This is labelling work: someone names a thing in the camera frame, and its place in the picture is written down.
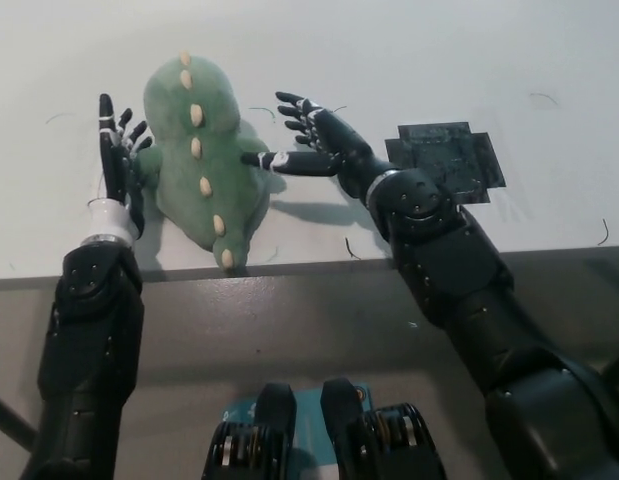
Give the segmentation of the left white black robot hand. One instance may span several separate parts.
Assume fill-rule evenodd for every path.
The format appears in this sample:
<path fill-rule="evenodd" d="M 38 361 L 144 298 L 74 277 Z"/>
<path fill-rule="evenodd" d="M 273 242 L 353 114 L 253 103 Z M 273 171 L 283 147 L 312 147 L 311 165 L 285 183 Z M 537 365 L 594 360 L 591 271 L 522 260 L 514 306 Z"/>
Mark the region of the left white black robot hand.
<path fill-rule="evenodd" d="M 88 202 L 91 215 L 85 241 L 118 242 L 132 248 L 145 228 L 139 155 L 152 146 L 147 123 L 131 128 L 133 111 L 116 115 L 109 94 L 99 96 L 98 138 L 104 193 Z"/>

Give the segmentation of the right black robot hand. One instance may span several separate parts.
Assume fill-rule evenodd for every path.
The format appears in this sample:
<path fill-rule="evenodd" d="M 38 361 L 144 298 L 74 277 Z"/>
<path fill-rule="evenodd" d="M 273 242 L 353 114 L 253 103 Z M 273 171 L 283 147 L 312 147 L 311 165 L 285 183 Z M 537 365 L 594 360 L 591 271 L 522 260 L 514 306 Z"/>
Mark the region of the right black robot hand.
<path fill-rule="evenodd" d="M 352 198 L 367 204 L 368 197 L 391 167 L 380 160 L 362 136 L 334 111 L 289 92 L 277 92 L 284 125 L 297 133 L 306 151 L 249 152 L 243 164 L 278 175 L 333 177 Z"/>

